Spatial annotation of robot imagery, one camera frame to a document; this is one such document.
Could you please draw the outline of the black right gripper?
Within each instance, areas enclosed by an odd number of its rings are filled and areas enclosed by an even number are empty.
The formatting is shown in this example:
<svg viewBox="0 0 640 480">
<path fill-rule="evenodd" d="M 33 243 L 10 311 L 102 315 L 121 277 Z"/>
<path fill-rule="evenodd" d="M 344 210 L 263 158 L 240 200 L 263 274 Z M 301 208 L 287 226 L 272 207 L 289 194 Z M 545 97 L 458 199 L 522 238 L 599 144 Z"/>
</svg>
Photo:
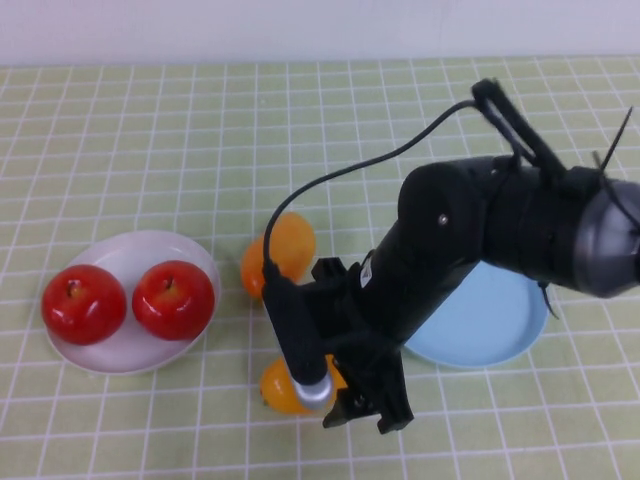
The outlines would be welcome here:
<svg viewBox="0 0 640 480">
<path fill-rule="evenodd" d="M 388 233 L 350 268 L 336 258 L 316 263 L 313 281 L 301 290 L 346 383 L 322 421 L 325 429 L 377 416 L 386 434 L 413 420 L 401 349 L 478 261 L 476 250 L 452 240 L 431 248 Z"/>
</svg>

